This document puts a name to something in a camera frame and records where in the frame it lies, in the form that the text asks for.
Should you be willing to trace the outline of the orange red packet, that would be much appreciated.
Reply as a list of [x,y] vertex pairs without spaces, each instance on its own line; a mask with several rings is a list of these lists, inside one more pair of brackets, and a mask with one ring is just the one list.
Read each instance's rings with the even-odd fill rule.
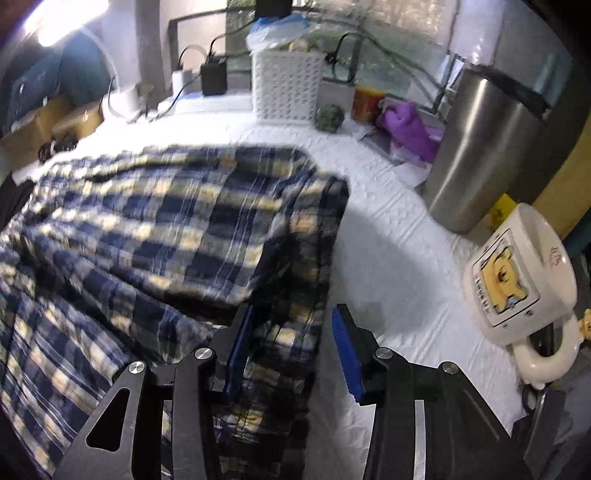
[[353,92],[353,120],[368,124],[375,123],[382,111],[381,102],[386,97],[385,91],[363,85],[356,86]]

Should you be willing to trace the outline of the cardboard box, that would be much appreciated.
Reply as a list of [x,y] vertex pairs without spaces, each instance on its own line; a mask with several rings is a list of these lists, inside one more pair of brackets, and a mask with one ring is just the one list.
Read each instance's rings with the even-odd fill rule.
[[1,158],[11,170],[20,169],[38,159],[40,147],[52,138],[52,129],[73,110],[65,95],[58,95],[29,112],[22,125],[1,139]]

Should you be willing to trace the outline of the stainless steel tumbler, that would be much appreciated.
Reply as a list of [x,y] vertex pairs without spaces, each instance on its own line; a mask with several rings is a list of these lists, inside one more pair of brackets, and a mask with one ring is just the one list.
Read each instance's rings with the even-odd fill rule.
[[545,127],[545,98],[488,66],[466,69],[422,196],[446,229],[470,232],[508,190]]

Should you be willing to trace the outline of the white desk lamp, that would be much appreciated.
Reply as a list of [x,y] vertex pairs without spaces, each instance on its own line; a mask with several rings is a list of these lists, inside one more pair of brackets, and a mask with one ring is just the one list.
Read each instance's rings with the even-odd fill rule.
[[46,49],[66,49],[80,41],[100,52],[109,86],[103,104],[109,117],[130,120],[141,109],[134,13],[130,1],[42,1],[23,30]]

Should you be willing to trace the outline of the white perforated plastic basket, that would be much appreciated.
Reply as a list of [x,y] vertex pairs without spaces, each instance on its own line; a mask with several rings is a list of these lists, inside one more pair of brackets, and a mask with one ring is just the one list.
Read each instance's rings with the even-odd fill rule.
[[263,124],[314,122],[325,55],[263,50],[252,53],[252,105]]

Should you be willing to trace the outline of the black power adapter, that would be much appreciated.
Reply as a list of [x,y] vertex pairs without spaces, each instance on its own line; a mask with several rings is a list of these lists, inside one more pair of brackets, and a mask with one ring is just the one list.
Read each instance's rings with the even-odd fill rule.
[[201,90],[204,96],[224,95],[228,90],[228,68],[223,57],[211,57],[200,67]]

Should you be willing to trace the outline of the blue yellow plaid pants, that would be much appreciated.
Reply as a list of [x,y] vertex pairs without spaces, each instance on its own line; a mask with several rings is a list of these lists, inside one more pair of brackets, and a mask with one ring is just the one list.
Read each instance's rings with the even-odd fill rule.
[[1,410],[50,478],[124,368],[173,364],[250,304],[226,479],[300,479],[346,179],[294,147],[56,160],[1,232]]

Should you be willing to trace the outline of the black folded garment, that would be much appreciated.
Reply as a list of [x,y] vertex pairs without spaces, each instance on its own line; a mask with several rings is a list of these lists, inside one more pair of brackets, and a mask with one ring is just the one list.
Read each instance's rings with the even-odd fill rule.
[[0,187],[0,230],[3,230],[23,209],[34,187],[35,184],[31,180],[17,185],[11,175],[5,178]]

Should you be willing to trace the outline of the blue plastic bag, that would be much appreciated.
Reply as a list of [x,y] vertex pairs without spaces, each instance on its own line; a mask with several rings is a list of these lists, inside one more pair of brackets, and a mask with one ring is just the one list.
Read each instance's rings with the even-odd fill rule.
[[245,37],[250,52],[283,47],[315,30],[304,15],[293,13],[286,17],[262,17],[253,22]]

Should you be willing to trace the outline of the white bear cartoon mug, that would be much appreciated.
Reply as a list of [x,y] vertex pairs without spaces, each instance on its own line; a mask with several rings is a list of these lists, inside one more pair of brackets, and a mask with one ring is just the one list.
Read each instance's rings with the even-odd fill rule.
[[[567,374],[583,341],[576,277],[560,237],[536,209],[516,206],[468,261],[463,287],[476,325],[493,344],[511,348],[524,384],[541,390]],[[561,343],[544,357],[530,336],[554,323]]]

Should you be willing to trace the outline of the small dark green ball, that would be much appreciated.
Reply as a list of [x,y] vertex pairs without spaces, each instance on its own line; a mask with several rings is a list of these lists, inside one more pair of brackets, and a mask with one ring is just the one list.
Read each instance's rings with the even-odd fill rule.
[[315,128],[329,134],[335,134],[345,120],[345,112],[342,107],[335,104],[327,104],[318,108],[315,114]]

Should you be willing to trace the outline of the white charger block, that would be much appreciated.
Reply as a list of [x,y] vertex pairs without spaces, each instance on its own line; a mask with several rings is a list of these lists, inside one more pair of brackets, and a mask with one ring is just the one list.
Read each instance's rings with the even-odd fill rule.
[[193,87],[194,76],[191,70],[175,70],[171,74],[171,90],[172,97],[186,95],[191,93]]

